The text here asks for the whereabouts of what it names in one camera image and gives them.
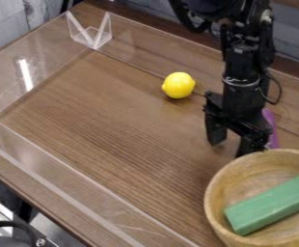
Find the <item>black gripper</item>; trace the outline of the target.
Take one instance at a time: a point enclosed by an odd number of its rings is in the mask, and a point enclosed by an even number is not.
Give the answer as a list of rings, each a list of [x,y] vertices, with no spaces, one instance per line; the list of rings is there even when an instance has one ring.
[[[267,103],[278,104],[281,96],[270,99],[270,75],[250,79],[223,77],[223,93],[206,92],[206,135],[213,146],[227,139],[227,130],[241,135],[237,157],[267,149],[273,128],[263,117]]]

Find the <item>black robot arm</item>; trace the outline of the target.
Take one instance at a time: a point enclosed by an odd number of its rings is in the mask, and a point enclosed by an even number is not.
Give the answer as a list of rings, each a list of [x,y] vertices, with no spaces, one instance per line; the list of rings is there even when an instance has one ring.
[[[241,136],[237,156],[263,151],[274,134],[265,117],[270,97],[270,73],[275,60],[274,10],[271,0],[169,0],[174,14],[185,27],[210,32],[221,40],[223,92],[206,92],[206,136],[217,146],[227,133]]]

